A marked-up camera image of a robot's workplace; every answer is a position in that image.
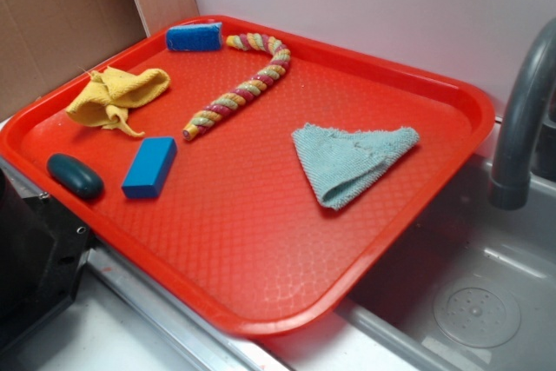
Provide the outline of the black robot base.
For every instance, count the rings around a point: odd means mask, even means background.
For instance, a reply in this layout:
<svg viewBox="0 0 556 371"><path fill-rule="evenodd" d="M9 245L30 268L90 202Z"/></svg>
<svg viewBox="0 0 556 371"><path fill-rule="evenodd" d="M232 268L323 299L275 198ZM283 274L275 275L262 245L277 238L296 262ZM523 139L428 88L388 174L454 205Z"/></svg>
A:
<svg viewBox="0 0 556 371"><path fill-rule="evenodd" d="M1 352L76 299L90 227L55 197L22 197L1 174Z"/></svg>

